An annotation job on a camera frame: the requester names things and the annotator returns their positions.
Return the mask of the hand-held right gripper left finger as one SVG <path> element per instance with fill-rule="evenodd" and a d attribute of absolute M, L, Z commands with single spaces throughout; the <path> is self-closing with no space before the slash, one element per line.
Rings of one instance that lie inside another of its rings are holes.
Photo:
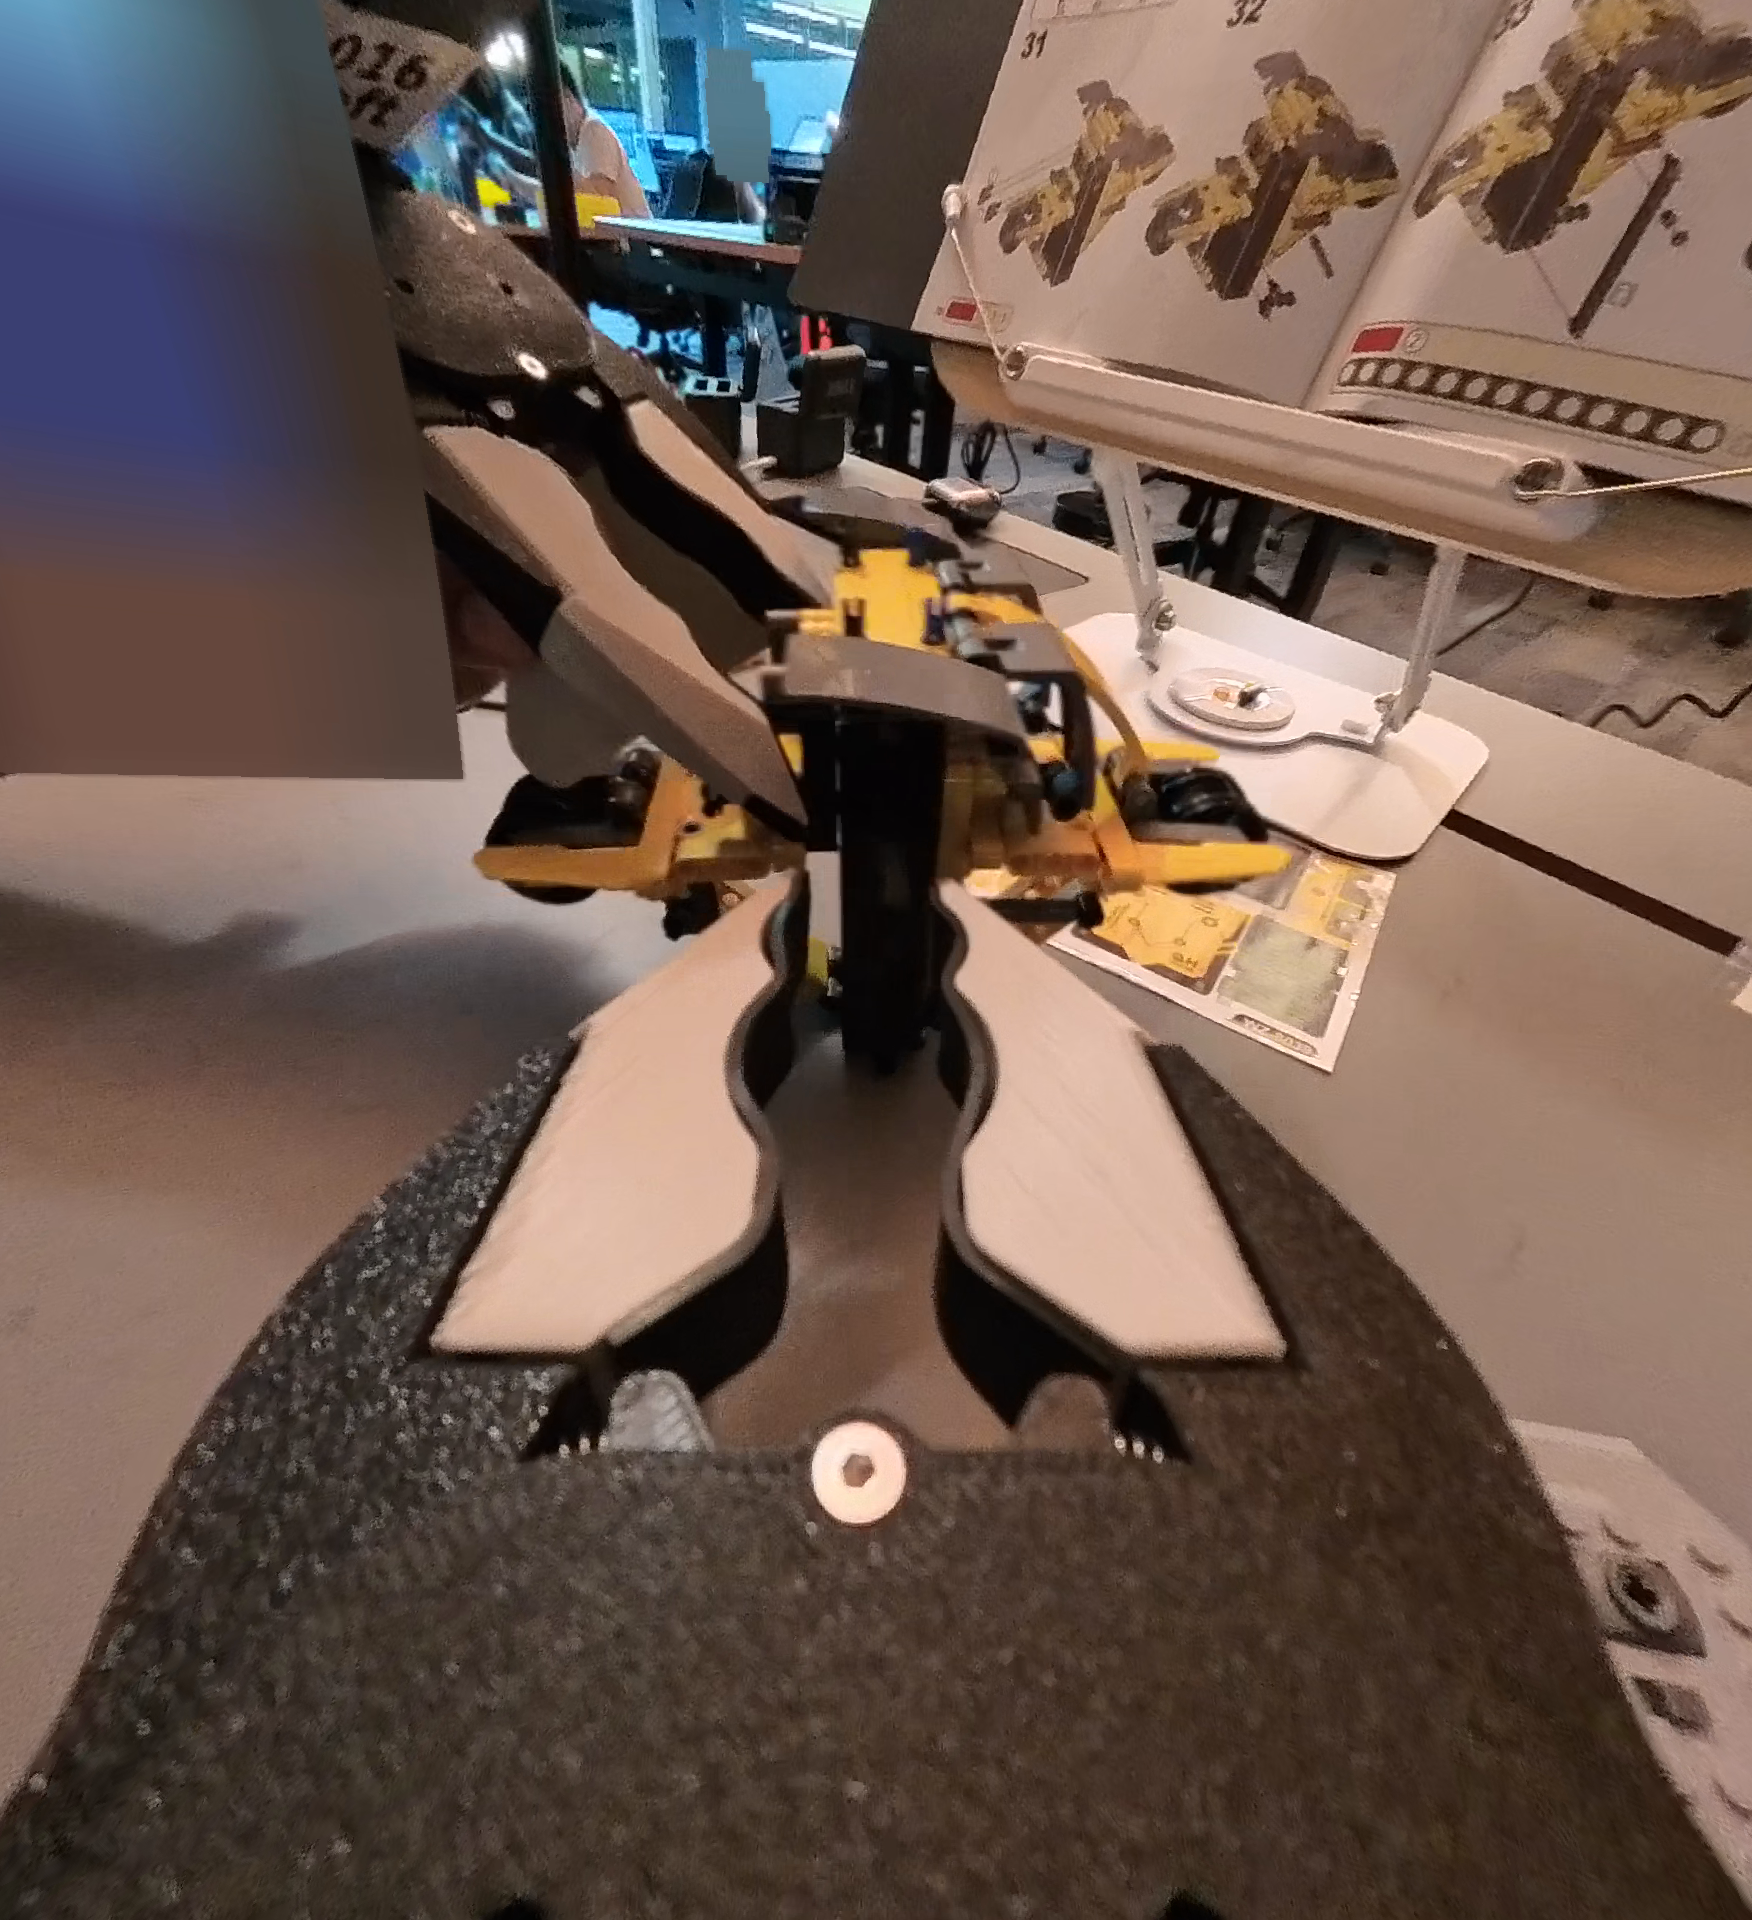
<path fill-rule="evenodd" d="M 449 1356 L 628 1342 L 765 1244 L 808 888 L 763 881 L 594 1010 L 432 1329 Z"/>

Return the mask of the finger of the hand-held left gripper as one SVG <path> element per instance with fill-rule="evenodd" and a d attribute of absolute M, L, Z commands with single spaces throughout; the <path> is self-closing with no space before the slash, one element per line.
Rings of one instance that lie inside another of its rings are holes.
<path fill-rule="evenodd" d="M 651 396 L 576 389 L 576 490 L 608 554 L 703 660 L 751 660 L 771 613 L 835 603 L 838 547 L 773 510 Z"/>
<path fill-rule="evenodd" d="M 549 609 L 534 649 L 553 678 L 610 729 L 667 747 L 723 798 L 805 828 L 798 780 L 761 705 L 623 562 L 575 480 L 480 425 L 430 425 L 420 440 L 430 504 L 474 540 L 468 576 L 497 609 Z"/>

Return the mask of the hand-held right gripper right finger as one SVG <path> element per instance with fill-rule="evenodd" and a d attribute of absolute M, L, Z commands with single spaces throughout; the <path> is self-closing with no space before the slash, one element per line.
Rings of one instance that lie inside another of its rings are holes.
<path fill-rule="evenodd" d="M 969 1082 L 953 1238 L 983 1281 L 1114 1362 L 1275 1362 L 1287 1339 L 1145 1032 L 943 881 Z"/>

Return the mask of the yellow black brick vehicle model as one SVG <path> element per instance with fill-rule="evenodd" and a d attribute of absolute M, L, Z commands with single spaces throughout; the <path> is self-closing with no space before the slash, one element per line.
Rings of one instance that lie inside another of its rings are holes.
<path fill-rule="evenodd" d="M 745 685 L 800 828 L 633 742 L 578 789 L 519 780 L 477 868 L 544 903 L 657 899 L 680 935 L 712 922 L 705 898 L 833 852 L 841 1039 L 874 1070 L 938 1020 L 945 881 L 1006 876 L 1015 917 L 1095 927 L 1114 895 L 1224 893 L 1291 862 L 1209 750 L 1151 750 L 1034 588 L 947 540 L 851 545 L 828 609 L 769 613 Z"/>

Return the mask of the black vertical pole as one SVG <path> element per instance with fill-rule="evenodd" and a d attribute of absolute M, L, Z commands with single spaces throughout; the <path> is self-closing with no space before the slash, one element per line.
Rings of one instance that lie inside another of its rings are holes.
<path fill-rule="evenodd" d="M 558 283 L 588 309 L 591 274 L 576 209 L 575 170 L 571 163 L 567 69 L 560 59 L 558 4 L 534 6 L 537 59 L 544 95 L 542 170 L 551 271 Z"/>

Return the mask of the yellow sticker sheet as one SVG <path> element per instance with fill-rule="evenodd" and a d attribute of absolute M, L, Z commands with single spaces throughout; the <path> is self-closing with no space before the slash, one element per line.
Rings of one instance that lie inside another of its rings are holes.
<path fill-rule="evenodd" d="M 1389 867 L 1289 849 L 1221 891 L 1139 888 L 1051 947 L 1320 1072 L 1336 1068 L 1385 922 Z"/>

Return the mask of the black board panel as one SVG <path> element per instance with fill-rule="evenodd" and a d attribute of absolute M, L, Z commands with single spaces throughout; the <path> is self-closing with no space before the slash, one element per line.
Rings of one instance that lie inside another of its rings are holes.
<path fill-rule="evenodd" d="M 793 275 L 800 309 L 892 333 L 943 246 L 1020 2 L 873 2 Z"/>

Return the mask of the white metal book stand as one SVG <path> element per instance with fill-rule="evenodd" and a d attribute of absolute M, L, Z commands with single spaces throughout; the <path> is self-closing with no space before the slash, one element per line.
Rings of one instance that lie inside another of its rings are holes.
<path fill-rule="evenodd" d="M 1707 468 L 1690 486 L 1600 484 L 1535 447 L 1307 413 L 1063 349 L 938 344 L 933 364 L 975 413 L 1091 451 L 1128 609 L 1071 635 L 1121 713 L 1217 747 L 1257 810 L 1320 850 L 1403 861 L 1486 768 L 1475 734 L 1421 713 L 1467 561 L 1634 597 L 1752 588 L 1752 506 L 1724 493 L 1752 468 Z M 1152 561 L 1145 465 L 1425 540 L 1434 564 L 1399 684 L 1282 657 L 1251 636 L 1245 610 L 1179 610 Z M 1261 681 L 1272 700 L 1230 708 L 1217 681 Z"/>

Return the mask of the open instruction booklet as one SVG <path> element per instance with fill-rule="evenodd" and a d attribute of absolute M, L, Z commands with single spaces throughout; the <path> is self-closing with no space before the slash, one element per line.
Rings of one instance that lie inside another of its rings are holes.
<path fill-rule="evenodd" d="M 1023 4 L 916 306 L 1752 486 L 1752 2 Z"/>

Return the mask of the grey remote controller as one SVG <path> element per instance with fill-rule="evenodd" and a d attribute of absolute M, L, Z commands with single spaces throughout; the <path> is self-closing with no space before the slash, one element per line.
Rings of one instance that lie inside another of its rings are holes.
<path fill-rule="evenodd" d="M 1752 1548 L 1630 1441 L 1516 1423 L 1666 1776 L 1752 1908 Z"/>

